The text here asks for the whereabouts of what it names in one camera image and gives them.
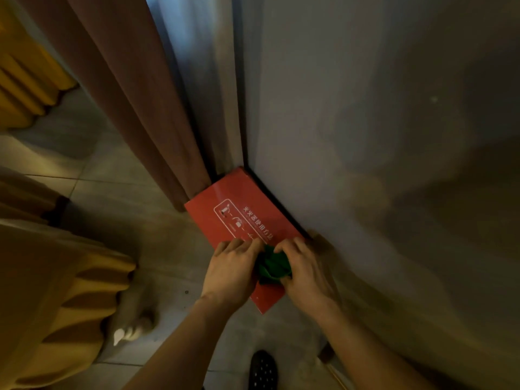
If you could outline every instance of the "person's left hand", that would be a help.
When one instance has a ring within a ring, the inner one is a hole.
[[[245,304],[256,285],[255,260],[264,250],[260,238],[244,242],[235,238],[220,242],[211,257],[201,298],[213,298],[234,313]]]

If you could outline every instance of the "green cloth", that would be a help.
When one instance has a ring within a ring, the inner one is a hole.
[[[265,251],[260,252],[255,262],[255,270],[260,284],[280,284],[280,278],[292,275],[291,265],[283,252],[275,253],[275,248],[265,245]]]

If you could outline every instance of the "hand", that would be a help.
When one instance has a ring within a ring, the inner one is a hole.
[[[234,313],[245,304],[255,289],[253,268],[256,257],[264,250],[260,238],[244,242],[235,238],[220,242],[211,257],[201,298],[214,298],[229,313]]]
[[[323,309],[340,307],[336,284],[327,266],[301,238],[286,239],[275,247],[275,253],[284,251],[292,269],[292,279],[280,279],[289,298],[303,313],[319,318]]]

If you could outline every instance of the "floor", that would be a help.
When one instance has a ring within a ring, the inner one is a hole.
[[[67,93],[34,126],[0,135],[0,166],[69,197],[63,228],[138,261],[109,333],[129,324],[144,309],[156,312],[157,327],[117,347],[107,339],[88,370],[53,386],[55,390],[120,389],[197,300],[212,254],[209,243],[187,214],[173,209],[81,89]],[[278,363],[279,388],[338,388],[316,359],[322,345],[319,329],[286,297],[264,315],[248,301],[227,324],[204,386],[206,390],[245,389],[251,355],[266,349]]]

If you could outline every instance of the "red box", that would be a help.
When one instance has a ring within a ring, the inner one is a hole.
[[[262,193],[243,168],[237,168],[185,204],[213,248],[233,238],[262,238],[271,246],[301,234]],[[280,285],[256,284],[251,299],[263,314],[283,297]]]

